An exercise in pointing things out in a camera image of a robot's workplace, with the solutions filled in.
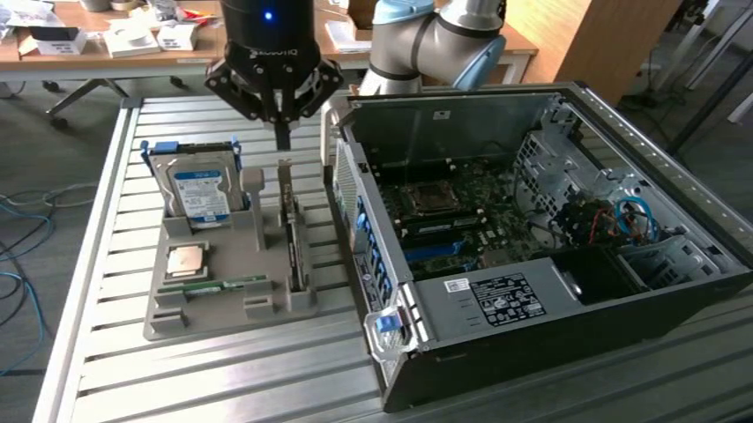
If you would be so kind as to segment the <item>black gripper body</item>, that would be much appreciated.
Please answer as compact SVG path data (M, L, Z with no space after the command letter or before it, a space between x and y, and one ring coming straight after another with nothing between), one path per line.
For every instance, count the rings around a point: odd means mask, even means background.
M313 68L322 61L314 33L312 1L222 1L226 48L224 60L237 72L252 72L256 64L270 72L273 88L284 89L285 67L300 71L297 93L313 80Z

